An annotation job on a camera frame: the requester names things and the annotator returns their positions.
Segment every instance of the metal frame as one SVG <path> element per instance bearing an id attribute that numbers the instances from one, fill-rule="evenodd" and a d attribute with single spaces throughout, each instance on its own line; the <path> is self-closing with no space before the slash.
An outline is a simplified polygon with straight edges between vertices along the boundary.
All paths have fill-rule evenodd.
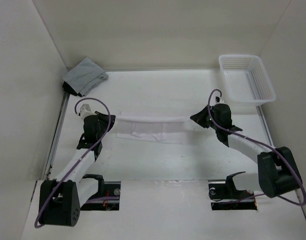
<path id="1" fill-rule="evenodd" d="M 67 109 L 68 100 L 69 100 L 69 94 L 65 92 L 64 96 L 63 96 L 61 108 L 60 108 L 60 111 L 59 111 L 59 116 L 58 116 L 58 119 L 57 119 L 57 124 L 56 124 L 55 133 L 54 133 L 54 136 L 53 136 L 52 145 L 51 145 L 51 148 L 50 148 L 50 151 L 49 151 L 47 161 L 46 161 L 46 163 L 43 167 L 41 180 L 48 179 L 48 177 L 50 175 L 50 172 L 52 170 L 54 156 L 55 156 L 55 153 L 56 153 L 59 136 L 61 134 L 61 130 L 62 130 L 63 122 L 64 122 L 64 117 L 65 117 L 65 113 L 66 113 L 66 109 Z"/>

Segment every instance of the white wall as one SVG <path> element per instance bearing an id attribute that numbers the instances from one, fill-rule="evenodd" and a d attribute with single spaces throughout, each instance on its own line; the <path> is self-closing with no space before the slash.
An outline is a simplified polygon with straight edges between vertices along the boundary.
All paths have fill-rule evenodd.
<path id="1" fill-rule="evenodd" d="M 217 68 L 258 55 L 290 0 L 34 0 L 65 64 L 105 69 Z"/>
<path id="2" fill-rule="evenodd" d="M 264 106 L 270 132 L 291 148 L 306 187 L 306 0 L 292 0 L 261 57 L 277 93 Z"/>
<path id="3" fill-rule="evenodd" d="M 65 65 L 31 0 L 0 1 L 0 239 L 20 239 L 62 101 Z"/>

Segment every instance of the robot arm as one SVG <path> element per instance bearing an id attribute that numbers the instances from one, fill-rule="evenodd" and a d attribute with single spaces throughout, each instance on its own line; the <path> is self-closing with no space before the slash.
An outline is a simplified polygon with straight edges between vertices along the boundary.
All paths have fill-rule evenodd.
<path id="1" fill-rule="evenodd" d="M 82 156 L 104 134 L 108 127 L 108 116 L 99 112 L 91 112 L 87 104 L 83 104 L 79 115 L 84 121 L 84 133 L 79 140 L 76 154 L 59 175 L 53 180 L 45 180 L 41 184 L 39 210 L 41 210 L 48 196 L 52 193 L 53 188 L 69 173 L 42 212 L 38 220 L 42 225 L 73 227 L 78 221 L 80 208 L 90 197 L 106 196 L 103 177 L 101 175 L 85 174 L 97 160 L 102 150 L 102 143 L 99 142 L 85 157 L 82 158 Z M 115 117 L 111 115 L 109 130 L 115 123 Z"/>
<path id="2" fill-rule="evenodd" d="M 249 177 L 253 180 L 249 181 L 253 184 L 252 190 L 260 190 L 270 198 L 274 198 L 284 193 L 296 190 L 300 187 L 294 176 L 290 173 L 289 168 L 283 161 L 281 161 L 275 152 L 257 143 L 251 142 L 241 136 L 232 134 L 233 132 L 242 131 L 242 129 L 232 124 L 231 110 L 229 106 L 224 104 L 219 97 L 216 97 L 216 104 L 210 107 L 210 112 L 213 120 L 219 126 L 229 131 L 224 131 L 215 126 L 211 116 L 209 116 L 208 106 L 206 106 L 199 113 L 191 116 L 190 119 L 203 128 L 213 128 L 216 132 L 217 139 L 220 142 L 248 156 L 258 165 L 258 176 L 257 174 L 243 174 L 244 172 L 239 172 L 227 176 L 226 180 L 229 180 L 230 185 L 228 186 L 228 188 L 230 188 L 229 192 L 232 193 L 228 195 L 234 195 L 234 197 L 231 197 L 230 199 L 239 199 L 236 198 L 236 195 L 233 193 L 237 191 L 235 184 L 233 184 L 232 181 L 233 177 L 237 180 L 236 185 L 238 185 L 239 189 L 243 186 L 243 181 L 245 182 Z M 286 159 L 286 161 L 289 163 L 289 165 L 292 167 L 302 182 L 290 149 L 287 147 L 281 147 L 275 148 L 275 150 L 278 151 Z M 248 184 L 248 187 L 243 189 L 249 189 L 249 182 L 246 182 L 245 184 L 246 186 Z"/>

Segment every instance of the black bracket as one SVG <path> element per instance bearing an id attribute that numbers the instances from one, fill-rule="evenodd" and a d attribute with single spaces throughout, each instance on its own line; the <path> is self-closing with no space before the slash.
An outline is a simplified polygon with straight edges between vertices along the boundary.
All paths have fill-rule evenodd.
<path id="1" fill-rule="evenodd" d="M 214 201 L 221 201 L 223 199 L 243 199 L 252 194 L 246 190 L 237 190 L 233 181 L 233 177 L 238 174 L 243 174 L 240 171 L 226 177 L 225 183 L 209 183 L 209 198 Z"/>
<path id="2" fill-rule="evenodd" d="M 218 103 L 214 106 L 211 106 L 210 111 L 213 119 L 219 126 L 233 132 L 242 131 L 241 128 L 232 124 L 232 112 L 227 104 Z M 214 129 L 218 140 L 228 146 L 228 135 L 230 135 L 230 133 L 221 130 L 220 128 L 217 128 L 214 125 L 211 120 L 211 117 L 208 114 L 208 105 L 199 113 L 192 115 L 190 119 L 197 123 L 199 126 L 202 126 L 203 128 L 211 127 L 212 129 Z"/>
<path id="3" fill-rule="evenodd" d="M 95 112 L 96 115 L 90 115 L 84 118 L 84 133 L 79 139 L 77 149 L 89 149 L 91 146 L 93 146 L 100 137 L 104 134 L 105 130 L 108 126 L 108 115 L 102 114 L 100 112 Z M 112 129 L 112 127 L 115 124 L 115 115 L 111 115 L 111 123 L 109 130 Z M 102 142 L 100 142 L 94 149 L 94 157 L 95 161 L 97 160 L 99 154 L 102 151 Z"/>

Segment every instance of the wire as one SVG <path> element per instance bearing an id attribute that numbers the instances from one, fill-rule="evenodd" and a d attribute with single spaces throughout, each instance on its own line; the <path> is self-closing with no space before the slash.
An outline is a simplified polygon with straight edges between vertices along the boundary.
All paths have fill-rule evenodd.
<path id="1" fill-rule="evenodd" d="M 46 206 L 48 205 L 49 201 L 51 200 L 51 198 L 53 197 L 53 195 L 55 194 L 56 190 L 59 188 L 59 186 L 64 182 L 64 180 L 71 174 L 71 172 L 80 164 L 80 162 L 82 161 L 82 159 L 90 152 L 92 151 L 93 148 L 95 148 L 101 141 L 102 139 L 104 138 L 104 136 L 108 133 L 109 131 L 109 128 L 110 128 L 110 125 L 111 125 L 111 114 L 109 112 L 109 109 L 108 107 L 105 105 L 105 103 L 103 103 L 101 100 L 98 100 L 96 98 L 93 98 L 93 97 L 86 97 L 86 98 L 83 98 L 81 100 L 79 100 L 76 104 L 75 104 L 75 107 L 74 107 L 74 111 L 75 113 L 77 114 L 77 111 L 76 111 L 76 108 L 77 108 L 77 105 L 81 102 L 81 101 L 84 101 L 84 100 L 94 100 L 94 101 L 97 101 L 99 102 L 100 104 L 102 104 L 106 111 L 107 111 L 107 115 L 108 115 L 108 125 L 107 125 L 107 128 L 105 130 L 105 132 L 103 133 L 103 135 L 99 138 L 99 140 L 94 143 L 88 150 L 86 150 L 86 152 L 80 157 L 80 159 L 72 166 L 72 168 L 65 174 L 65 176 L 58 182 L 58 184 L 53 188 L 52 192 L 50 193 L 50 195 L 47 197 L 46 201 L 44 202 L 44 204 L 42 205 L 40 211 L 38 212 L 38 215 L 35 219 L 35 223 L 34 223 L 34 227 L 36 229 L 38 228 L 41 228 L 42 226 L 44 226 L 43 224 L 42 225 L 38 225 L 38 220 L 40 219 L 40 217 L 42 216 L 42 213 L 44 212 Z"/>
<path id="2" fill-rule="evenodd" d="M 86 204 L 91 204 L 93 202 L 98 202 L 98 201 L 108 201 L 108 200 L 119 200 L 119 197 L 118 196 L 103 196 L 103 197 L 98 197 L 98 198 L 93 198 L 93 199 L 90 199 L 90 200 L 87 200 L 86 201 Z"/>
<path id="3" fill-rule="evenodd" d="M 223 202 L 221 202 L 221 204 L 240 203 L 241 201 L 248 200 L 248 199 L 253 199 L 253 198 L 256 198 L 256 197 L 259 197 L 259 196 L 264 196 L 264 195 L 265 195 L 264 193 L 256 194 L 256 195 L 248 196 L 248 197 L 245 197 L 245 198 L 242 198 L 242 199 L 239 199 L 239 200 L 235 200 L 235 201 L 223 201 Z"/>
<path id="4" fill-rule="evenodd" d="M 270 145 L 268 145 L 268 144 L 266 144 L 266 143 L 264 143 L 264 142 L 257 141 L 257 140 L 255 140 L 255 139 L 252 139 L 252 138 L 248 137 L 248 136 L 245 136 L 245 135 L 242 135 L 242 134 L 240 134 L 240 133 L 237 133 L 237 132 L 234 132 L 234 131 L 230 131 L 230 130 L 228 130 L 228 129 L 225 129 L 225 128 L 219 126 L 219 125 L 214 121 L 214 119 L 213 119 L 213 117 L 212 117 L 212 114 L 211 114 L 211 107 L 210 107 L 211 99 L 212 99 L 212 96 L 213 96 L 214 92 L 219 92 L 221 96 L 223 95 L 222 91 L 220 91 L 219 89 L 214 89 L 214 90 L 212 90 L 211 94 L 209 95 L 209 98 L 208 98 L 208 105 L 207 105 L 207 111 L 208 111 L 208 115 L 209 115 L 209 117 L 211 118 L 211 121 L 213 122 L 213 124 L 214 124 L 217 128 L 219 128 L 219 129 L 221 129 L 221 130 L 223 130 L 223 131 L 226 131 L 226 132 L 228 132 L 228 133 L 230 133 L 230 134 L 233 134 L 233 135 L 242 137 L 242 138 L 244 138 L 244 139 L 246 139 L 246 140 L 248 140 L 248 141 L 251 141 L 251 142 L 253 142 L 253 143 L 255 143 L 255 144 L 260 144 L 260 145 L 262 145 L 262 146 L 265 146 L 265 147 L 267 147 L 268 149 L 272 150 L 274 153 L 276 153 L 277 156 L 279 156 L 280 159 L 281 159 L 281 160 L 284 162 L 284 164 L 287 166 L 287 168 L 289 169 L 289 171 L 291 172 L 291 174 L 292 174 L 293 177 L 295 178 L 296 182 L 298 183 L 298 185 L 299 185 L 299 187 L 300 187 L 300 189 L 301 189 L 301 191 L 302 191 L 302 193 L 303 193 L 303 201 L 302 201 L 302 202 L 295 202 L 295 201 L 292 201 L 292 200 L 290 200 L 290 199 L 288 199 L 288 198 L 285 198 L 285 197 L 283 197 L 283 196 L 278 196 L 278 197 L 281 198 L 281 199 L 283 199 L 283 200 L 285 200 L 285 201 L 288 201 L 289 203 L 292 203 L 292 204 L 295 204 L 295 205 L 298 205 L 298 206 L 304 206 L 304 205 L 306 205 L 306 190 L 305 190 L 305 188 L 304 188 L 304 186 L 303 186 L 303 183 L 302 183 L 302 181 L 300 180 L 300 178 L 297 176 L 297 174 L 296 174 L 296 172 L 294 171 L 294 169 L 292 168 L 292 166 L 290 166 L 290 164 L 287 162 L 287 160 L 283 157 L 283 155 L 281 155 L 281 154 L 280 154 L 276 149 L 274 149 L 272 146 L 270 146 Z M 244 198 L 244 199 L 240 199 L 240 200 L 238 200 L 238 201 L 242 201 L 242 200 L 245 200 L 245 199 L 249 199 L 249 198 L 251 198 L 251 197 L 247 197 L 247 198 Z"/>

